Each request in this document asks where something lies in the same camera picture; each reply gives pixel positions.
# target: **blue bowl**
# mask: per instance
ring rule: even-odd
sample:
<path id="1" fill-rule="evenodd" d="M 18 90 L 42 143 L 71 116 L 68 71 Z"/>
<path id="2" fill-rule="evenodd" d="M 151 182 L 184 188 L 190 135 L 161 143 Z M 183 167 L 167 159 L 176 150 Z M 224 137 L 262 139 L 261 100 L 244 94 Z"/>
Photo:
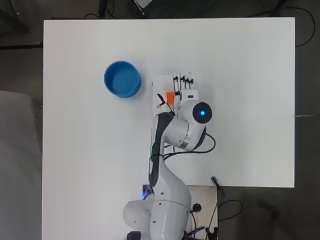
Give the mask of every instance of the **blue bowl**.
<path id="1" fill-rule="evenodd" d="M 104 74 L 104 84 L 114 95 L 129 98 L 139 91 L 141 76 L 131 63 L 118 61 L 107 68 Z"/>

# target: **table surface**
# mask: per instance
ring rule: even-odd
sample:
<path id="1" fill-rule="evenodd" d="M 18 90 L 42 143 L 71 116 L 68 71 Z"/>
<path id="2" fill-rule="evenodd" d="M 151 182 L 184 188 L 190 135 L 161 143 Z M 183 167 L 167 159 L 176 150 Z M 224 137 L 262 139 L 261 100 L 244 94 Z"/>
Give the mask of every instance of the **table surface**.
<path id="1" fill-rule="evenodd" d="M 43 239 L 123 239 L 122 209 L 147 182 L 159 75 L 192 72 L 213 109 L 216 149 L 168 161 L 186 184 L 293 187 L 294 28 L 293 18 L 45 21 Z M 142 76 L 130 99 L 104 86 L 117 60 Z"/>

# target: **cable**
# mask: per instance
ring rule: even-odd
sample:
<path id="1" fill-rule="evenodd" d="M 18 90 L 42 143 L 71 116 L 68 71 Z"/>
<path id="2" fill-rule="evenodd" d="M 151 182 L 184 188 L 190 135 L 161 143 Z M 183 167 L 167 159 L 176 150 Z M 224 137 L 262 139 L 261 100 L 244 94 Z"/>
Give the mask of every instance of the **cable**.
<path id="1" fill-rule="evenodd" d="M 301 114 L 301 115 L 296 115 L 296 116 L 294 116 L 295 118 L 303 118 L 303 117 L 314 117 L 314 116 L 317 116 L 317 115 L 319 115 L 320 114 L 320 112 L 318 112 L 318 113 L 314 113 L 314 114 Z"/>
<path id="2" fill-rule="evenodd" d="M 218 3 L 220 3 L 222 0 L 217 0 L 216 2 L 212 3 L 211 6 L 207 7 L 206 9 L 203 9 L 202 11 L 200 11 L 199 13 L 195 14 L 193 17 L 199 17 L 200 15 L 208 12 L 209 10 L 211 10 L 212 8 L 214 8 Z"/>
<path id="3" fill-rule="evenodd" d="M 231 203 L 231 202 L 236 202 L 236 203 L 238 203 L 238 204 L 240 205 L 240 210 L 239 210 L 236 214 L 234 214 L 234 215 L 232 215 L 232 216 L 230 216 L 230 217 L 226 217 L 226 218 L 223 218 L 223 219 L 219 219 L 219 221 L 218 221 L 219 223 L 221 223 L 221 222 L 223 222 L 223 221 L 226 221 L 226 220 L 229 220 L 229 219 L 232 219 L 232 218 L 235 218 L 235 217 L 239 216 L 240 213 L 242 213 L 242 211 L 243 211 L 243 204 L 242 204 L 239 200 L 228 200 L 228 201 L 225 201 L 224 203 L 220 204 L 218 208 L 221 208 L 223 205 L 228 204 L 228 203 Z"/>
<path id="4" fill-rule="evenodd" d="M 197 229 L 197 222 L 196 222 L 196 218 L 194 217 L 194 214 L 193 214 L 193 212 L 191 212 L 191 216 L 192 216 L 192 218 L 193 218 L 193 223 L 194 223 L 194 231 Z M 195 232 L 194 234 L 193 234 L 193 240 L 195 239 L 195 237 L 196 237 L 196 234 L 197 234 L 197 232 Z"/>
<path id="5" fill-rule="evenodd" d="M 267 9 L 266 6 L 260 0 L 256 0 L 256 1 L 264 10 Z"/>
<path id="6" fill-rule="evenodd" d="M 87 18 L 87 17 L 89 17 L 89 16 L 94 16 L 94 17 L 96 17 L 96 18 L 99 18 L 99 16 L 98 16 L 97 14 L 95 14 L 95 13 L 88 13 L 88 14 L 85 15 L 83 18 Z"/>
<path id="7" fill-rule="evenodd" d="M 214 210 L 213 210 L 210 222 L 209 222 L 208 231 L 207 231 L 205 240 L 207 240 L 207 238 L 208 238 L 208 235 L 209 235 L 209 232 L 210 232 L 210 227 L 211 227 L 211 224 L 212 224 L 212 220 L 213 220 L 214 214 L 215 214 L 215 212 L 217 210 L 217 207 L 218 207 L 218 203 L 216 203 L 216 206 L 214 207 Z"/>
<path id="8" fill-rule="evenodd" d="M 302 46 L 306 45 L 307 43 L 309 43 L 309 42 L 312 40 L 312 38 L 314 37 L 314 34 L 315 34 L 315 32 L 316 32 L 316 21 L 314 20 L 314 17 L 313 17 L 313 15 L 312 15 L 312 13 L 311 13 L 309 10 L 305 9 L 305 8 L 300 8 L 300 7 L 284 7 L 284 8 L 281 8 L 280 10 L 287 10 L 287 9 L 295 9 L 295 10 L 304 11 L 304 12 L 308 13 L 308 15 L 310 16 L 310 18 L 311 18 L 311 20 L 312 20 L 312 23 L 313 23 L 313 31 L 312 31 L 311 36 L 308 38 L 307 41 L 305 41 L 304 43 L 298 44 L 298 45 L 296 46 L 296 48 L 302 47 Z M 255 13 L 255 14 L 249 15 L 248 17 L 259 17 L 259 16 L 263 16 L 263 15 L 266 15 L 266 14 L 270 14 L 270 13 L 271 13 L 271 11 L 264 11 L 264 12 Z"/>
<path id="9" fill-rule="evenodd" d="M 113 13 L 114 13 L 114 11 L 115 11 L 114 0 L 111 0 L 111 2 L 112 2 L 112 12 L 110 12 L 109 9 L 108 9 L 108 0 L 107 0 L 107 5 L 106 5 L 106 11 L 107 11 L 107 13 L 109 13 L 110 18 L 117 19 L 117 18 L 113 15 Z"/>
<path id="10" fill-rule="evenodd" d="M 212 150 L 215 149 L 215 147 L 216 147 L 216 145 L 217 145 L 217 142 L 216 142 L 216 140 L 215 140 L 209 133 L 206 133 L 206 136 L 208 136 L 209 138 L 211 138 L 212 141 L 213 141 L 213 146 L 212 146 L 209 150 L 206 150 L 206 151 L 185 151 L 185 152 L 167 153 L 167 154 L 164 155 L 164 160 L 167 160 L 167 159 L 170 158 L 170 157 L 173 157 L 173 156 L 175 156 L 175 155 L 180 155 L 180 154 L 188 154 L 188 153 L 203 154 L 203 153 L 212 152 Z"/>
<path id="11" fill-rule="evenodd" d="M 314 20 L 314 17 L 313 17 L 313 15 L 312 15 L 312 13 L 311 13 L 310 11 L 308 11 L 307 9 L 300 8 L 300 7 L 285 7 L 285 8 L 283 8 L 283 9 L 296 9 L 296 10 L 304 11 L 304 12 L 306 12 L 306 13 L 309 14 L 309 16 L 310 16 L 310 18 L 311 18 L 311 20 L 312 20 L 312 23 L 313 23 L 313 31 L 312 31 L 312 34 L 311 34 L 311 36 L 308 38 L 307 41 L 305 41 L 304 43 L 301 43 L 301 44 L 297 45 L 296 47 L 297 47 L 297 48 L 298 48 L 298 47 L 302 47 L 302 46 L 306 45 L 307 43 L 309 43 L 309 42 L 312 40 L 312 38 L 314 37 L 314 34 L 315 34 L 315 32 L 316 32 L 316 21 Z"/>

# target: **orange object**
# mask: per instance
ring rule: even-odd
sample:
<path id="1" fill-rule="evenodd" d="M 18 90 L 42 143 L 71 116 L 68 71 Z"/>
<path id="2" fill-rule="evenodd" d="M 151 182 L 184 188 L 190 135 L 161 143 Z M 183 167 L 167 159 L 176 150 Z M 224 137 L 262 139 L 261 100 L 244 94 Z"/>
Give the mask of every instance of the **orange object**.
<path id="1" fill-rule="evenodd" d="M 166 92 L 166 101 L 169 105 L 174 105 L 174 92 Z"/>

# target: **gray floor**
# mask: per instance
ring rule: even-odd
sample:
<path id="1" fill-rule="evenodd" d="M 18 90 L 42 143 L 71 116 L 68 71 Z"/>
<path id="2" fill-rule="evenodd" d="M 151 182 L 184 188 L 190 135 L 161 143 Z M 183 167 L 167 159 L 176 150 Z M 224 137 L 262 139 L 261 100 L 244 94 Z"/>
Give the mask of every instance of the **gray floor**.
<path id="1" fill-rule="evenodd" d="M 115 16 L 130 18 L 125 9 L 129 0 L 115 0 Z M 200 11 L 199 2 L 187 1 L 184 7 L 175 8 L 165 17 L 186 18 Z M 266 8 L 274 6 L 274 0 L 260 0 Z M 289 0 L 290 6 L 304 7 L 312 11 L 320 24 L 320 1 Z M 11 33 L 0 37 L 0 45 L 34 44 L 42 41 L 43 20 L 51 17 L 83 17 L 97 12 L 98 1 L 88 0 L 29 0 L 16 1 L 21 19 L 32 31 L 30 36 Z M 224 0 L 202 17 L 242 17 L 263 11 L 257 0 Z M 296 41 L 303 42 L 311 34 L 311 20 L 304 13 L 283 11 L 284 16 L 296 16 Z M 320 34 L 306 46 L 296 50 L 296 113 L 308 114 L 320 111 Z M 17 50 L 0 52 L 0 90 L 25 93 L 37 103 L 42 102 L 42 50 Z M 220 224 L 220 239 L 320 239 L 320 115 L 296 120 L 296 188 L 225 188 L 226 199 L 237 198 L 244 203 L 243 213 Z M 263 200 L 279 209 L 280 221 L 257 205 Z M 220 217 L 236 211 L 235 206 L 220 210 Z"/>

